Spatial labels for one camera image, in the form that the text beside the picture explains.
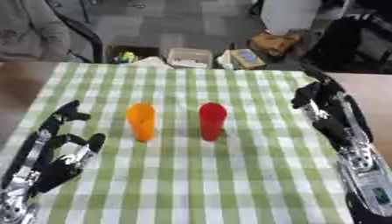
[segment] white container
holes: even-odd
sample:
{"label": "white container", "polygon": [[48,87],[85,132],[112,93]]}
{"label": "white container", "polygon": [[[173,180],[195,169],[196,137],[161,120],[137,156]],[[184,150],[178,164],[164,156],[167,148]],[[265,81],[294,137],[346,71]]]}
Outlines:
{"label": "white container", "polygon": [[167,63],[173,67],[212,68],[213,55],[208,50],[172,48]]}
{"label": "white container", "polygon": [[270,34],[284,35],[289,30],[311,28],[320,0],[265,0],[261,19]]}

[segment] orange cup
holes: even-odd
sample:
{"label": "orange cup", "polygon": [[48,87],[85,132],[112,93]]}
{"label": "orange cup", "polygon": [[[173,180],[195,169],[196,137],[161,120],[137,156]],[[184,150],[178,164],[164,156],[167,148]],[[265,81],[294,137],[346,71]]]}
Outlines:
{"label": "orange cup", "polygon": [[145,143],[154,137],[155,109],[150,104],[136,103],[127,109],[126,114],[137,141]]}

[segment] person's arm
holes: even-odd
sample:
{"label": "person's arm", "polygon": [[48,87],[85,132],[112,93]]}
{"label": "person's arm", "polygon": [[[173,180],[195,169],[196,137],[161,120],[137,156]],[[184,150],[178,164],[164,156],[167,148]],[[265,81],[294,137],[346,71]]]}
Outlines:
{"label": "person's arm", "polygon": [[45,0],[22,0],[33,28],[45,41],[41,60],[65,60],[70,49],[67,27],[54,14]]}

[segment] red cup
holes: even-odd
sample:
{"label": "red cup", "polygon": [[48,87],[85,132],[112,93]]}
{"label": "red cup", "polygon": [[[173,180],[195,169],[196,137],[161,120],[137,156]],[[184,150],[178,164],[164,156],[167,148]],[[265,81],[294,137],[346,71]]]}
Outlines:
{"label": "red cup", "polygon": [[214,141],[221,134],[228,113],[219,103],[209,102],[199,109],[200,133],[206,141]]}

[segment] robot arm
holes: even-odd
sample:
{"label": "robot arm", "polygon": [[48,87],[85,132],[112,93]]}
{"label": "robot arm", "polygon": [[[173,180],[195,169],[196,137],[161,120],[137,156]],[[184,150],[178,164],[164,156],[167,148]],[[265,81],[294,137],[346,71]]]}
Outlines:
{"label": "robot arm", "polygon": [[[31,199],[80,175],[100,151],[105,142],[103,134],[95,134],[87,141],[72,134],[58,136],[60,126],[66,122],[90,118],[79,113],[78,107],[78,101],[62,106],[24,141],[2,179],[0,223],[34,223],[38,205]],[[53,161],[53,151],[67,143],[78,144],[80,148]]]}
{"label": "robot arm", "polygon": [[318,79],[299,88],[291,101],[336,150],[337,173],[354,223],[392,223],[392,178],[373,146],[373,135],[354,98],[335,80],[306,67]]}

